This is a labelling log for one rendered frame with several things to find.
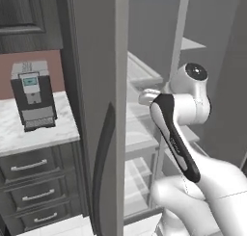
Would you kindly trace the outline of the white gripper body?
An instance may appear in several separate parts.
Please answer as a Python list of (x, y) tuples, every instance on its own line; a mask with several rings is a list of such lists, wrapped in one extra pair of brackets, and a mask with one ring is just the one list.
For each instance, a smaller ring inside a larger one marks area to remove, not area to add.
[(160, 91), (159, 90), (155, 90), (155, 89), (144, 89), (138, 97), (138, 102), (141, 105), (147, 105), (150, 106), (151, 103), (153, 102), (153, 100), (155, 98), (157, 98), (160, 95)]

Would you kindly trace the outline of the white fridge shelf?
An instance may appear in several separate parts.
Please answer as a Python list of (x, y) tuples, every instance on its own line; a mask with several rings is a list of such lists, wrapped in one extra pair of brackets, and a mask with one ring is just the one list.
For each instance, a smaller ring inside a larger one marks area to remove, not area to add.
[(163, 78), (132, 53), (127, 53), (127, 79), (136, 87), (162, 84)]
[(126, 104), (125, 149), (127, 153), (158, 147), (154, 129), (147, 106), (137, 103)]
[(184, 138), (189, 143), (196, 143), (200, 140), (200, 138), (188, 127), (188, 126), (182, 126), (180, 128)]
[(199, 49), (199, 48), (205, 48), (204, 45), (193, 41), (191, 39), (183, 38), (181, 42), (181, 50), (190, 50), (190, 49)]

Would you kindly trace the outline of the grey fridge door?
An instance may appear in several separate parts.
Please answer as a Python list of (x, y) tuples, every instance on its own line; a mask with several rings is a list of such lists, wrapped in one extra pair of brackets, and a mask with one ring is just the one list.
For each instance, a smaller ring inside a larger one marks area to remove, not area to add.
[(101, 181), (103, 236), (124, 236), (124, 160), (128, 0), (56, 0), (65, 88), (80, 135), (77, 164), (94, 234), (93, 176), (108, 104), (115, 130)]
[(239, 0), (204, 135), (206, 152), (241, 167), (247, 156), (247, 0)]

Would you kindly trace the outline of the clear fridge drawer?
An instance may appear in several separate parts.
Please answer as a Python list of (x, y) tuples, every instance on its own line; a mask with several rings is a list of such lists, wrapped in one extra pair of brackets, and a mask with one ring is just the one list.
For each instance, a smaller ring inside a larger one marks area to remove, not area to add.
[(125, 162), (124, 210), (128, 217), (149, 208), (149, 182), (151, 170), (143, 157)]

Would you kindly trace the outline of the grey fridge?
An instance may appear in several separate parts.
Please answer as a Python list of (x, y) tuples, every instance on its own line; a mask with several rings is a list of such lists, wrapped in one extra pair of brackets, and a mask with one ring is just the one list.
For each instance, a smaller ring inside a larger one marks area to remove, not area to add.
[[(135, 86), (138, 91), (148, 88), (159, 90), (169, 78), (179, 2), (180, 0), (129, 0), (129, 51), (163, 78), (162, 84)], [(198, 63), (207, 70), (207, 93), (211, 103), (238, 4), (239, 0), (188, 0), (183, 36), (205, 48), (181, 50), (178, 63), (181, 66), (188, 62)], [(206, 124), (192, 128), (200, 138), (199, 146), (204, 151), (205, 130)]]

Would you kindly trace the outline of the dark wood drawer front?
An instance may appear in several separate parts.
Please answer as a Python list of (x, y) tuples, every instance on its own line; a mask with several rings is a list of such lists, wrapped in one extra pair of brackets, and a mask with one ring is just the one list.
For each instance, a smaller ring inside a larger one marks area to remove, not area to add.
[(49, 223), (55, 223), (79, 213), (80, 210), (73, 206), (72, 203), (62, 203), (17, 217), (14, 229), (17, 232), (23, 232)]
[(6, 214), (14, 213), (64, 195), (62, 178), (20, 187), (0, 194), (0, 208)]
[[(43, 159), (46, 159), (48, 163), (29, 170), (11, 171), (11, 167), (26, 166), (40, 162)], [(56, 158), (56, 153), (51, 147), (12, 154), (0, 158), (0, 182), (9, 183), (13, 180), (59, 170), (60, 168), (60, 160)]]

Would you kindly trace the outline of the black and silver coffee machine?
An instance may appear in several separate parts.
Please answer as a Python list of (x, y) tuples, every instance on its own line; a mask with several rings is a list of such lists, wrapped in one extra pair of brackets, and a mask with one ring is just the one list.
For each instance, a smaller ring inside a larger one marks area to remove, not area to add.
[(47, 61), (13, 64), (11, 85), (25, 132), (55, 126), (57, 112)]

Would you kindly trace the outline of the dark wood cupboard door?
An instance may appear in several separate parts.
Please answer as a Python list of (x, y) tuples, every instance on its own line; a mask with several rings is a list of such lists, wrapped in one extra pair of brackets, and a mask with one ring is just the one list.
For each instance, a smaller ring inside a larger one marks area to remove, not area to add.
[(62, 48), (56, 0), (0, 0), (0, 54)]

